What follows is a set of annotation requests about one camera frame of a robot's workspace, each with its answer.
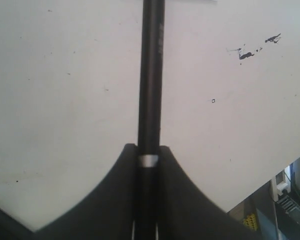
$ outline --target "yellow object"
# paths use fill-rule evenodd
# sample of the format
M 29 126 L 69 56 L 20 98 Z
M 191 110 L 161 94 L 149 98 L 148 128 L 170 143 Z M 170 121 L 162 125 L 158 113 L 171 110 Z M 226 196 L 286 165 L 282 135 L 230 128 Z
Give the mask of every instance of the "yellow object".
M 254 213 L 248 215 L 245 219 L 243 219 L 242 223 L 253 231 L 257 231 L 258 229 L 257 218 Z

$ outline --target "silver band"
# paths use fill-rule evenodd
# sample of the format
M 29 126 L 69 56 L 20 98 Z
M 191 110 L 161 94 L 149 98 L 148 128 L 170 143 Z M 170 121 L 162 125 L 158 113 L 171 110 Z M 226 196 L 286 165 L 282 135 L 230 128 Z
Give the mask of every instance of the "silver band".
M 154 168 L 158 163 L 158 155 L 141 155 L 138 158 L 138 166 L 142 168 Z

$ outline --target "dark mark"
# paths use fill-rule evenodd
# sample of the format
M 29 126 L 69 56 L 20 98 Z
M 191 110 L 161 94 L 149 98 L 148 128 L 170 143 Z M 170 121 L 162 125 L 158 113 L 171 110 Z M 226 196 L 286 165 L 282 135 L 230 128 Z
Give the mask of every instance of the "dark mark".
M 248 52 L 246 54 L 239 55 L 239 59 L 243 60 L 243 59 L 246 59 L 246 58 L 249 58 L 249 57 L 252 57 L 252 56 L 254 56 L 254 54 L 252 54 L 251 52 Z
M 268 38 L 264 42 L 265 43 L 270 42 L 270 43 L 277 44 L 279 42 L 279 40 L 281 39 L 281 37 L 279 37 L 280 35 L 281 35 L 281 33 L 279 33 L 277 36 L 273 36 L 273 37 Z

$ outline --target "white board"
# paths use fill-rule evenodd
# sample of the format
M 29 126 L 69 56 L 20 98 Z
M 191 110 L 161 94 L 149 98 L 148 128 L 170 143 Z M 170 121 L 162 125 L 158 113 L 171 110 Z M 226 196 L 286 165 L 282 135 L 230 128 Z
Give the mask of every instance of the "white board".
M 0 208 L 31 230 L 136 143 L 141 30 L 141 0 L 0 1 Z M 300 157 L 300 0 L 167 0 L 163 68 L 161 143 L 224 211 Z

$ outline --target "black pole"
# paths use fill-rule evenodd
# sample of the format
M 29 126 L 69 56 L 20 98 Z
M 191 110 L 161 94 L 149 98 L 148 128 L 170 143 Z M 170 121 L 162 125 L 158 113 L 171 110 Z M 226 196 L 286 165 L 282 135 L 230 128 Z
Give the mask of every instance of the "black pole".
M 135 240 L 155 240 L 165 0 L 143 0 Z

